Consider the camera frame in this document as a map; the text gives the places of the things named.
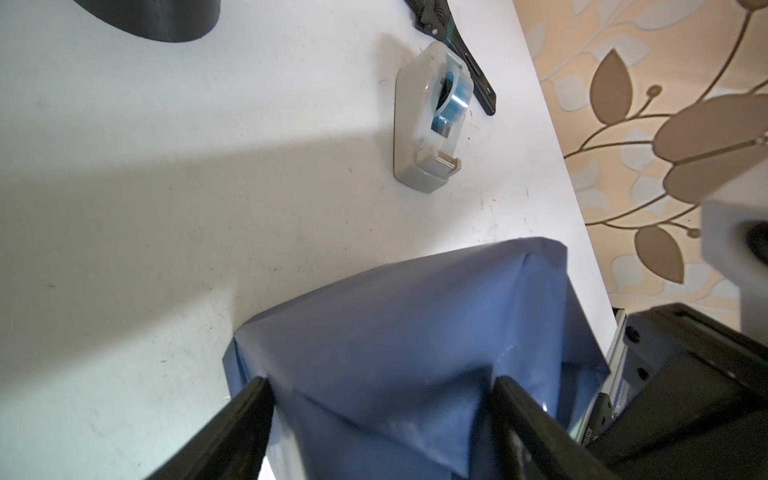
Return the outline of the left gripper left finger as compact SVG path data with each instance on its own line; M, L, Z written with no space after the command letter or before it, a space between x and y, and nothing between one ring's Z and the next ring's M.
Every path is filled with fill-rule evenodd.
M264 378L251 380L151 479L256 479L269 442L275 397Z

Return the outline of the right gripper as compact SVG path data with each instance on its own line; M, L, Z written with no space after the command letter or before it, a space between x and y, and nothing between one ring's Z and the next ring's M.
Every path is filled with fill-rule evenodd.
M624 406L587 450L622 479L764 479L767 348L684 304L630 315Z

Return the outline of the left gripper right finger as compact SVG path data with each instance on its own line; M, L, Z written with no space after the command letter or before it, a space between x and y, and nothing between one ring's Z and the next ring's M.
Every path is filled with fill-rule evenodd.
M496 378L491 398L494 448L504 479L614 479L511 377Z

